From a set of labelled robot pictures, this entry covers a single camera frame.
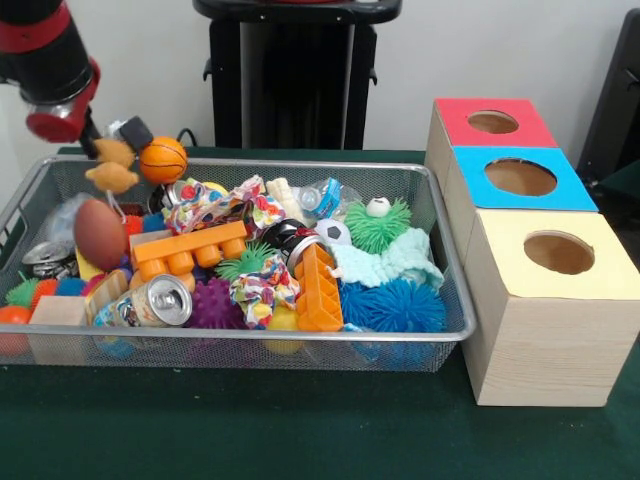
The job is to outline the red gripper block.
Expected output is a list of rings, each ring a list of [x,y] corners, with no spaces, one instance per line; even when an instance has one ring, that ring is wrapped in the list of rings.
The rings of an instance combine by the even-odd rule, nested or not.
[[[37,137],[49,143],[79,142],[84,154],[97,160],[100,153],[95,144],[102,134],[93,119],[90,106],[100,81],[100,68],[90,57],[91,78],[75,96],[57,104],[30,104],[26,125]]]

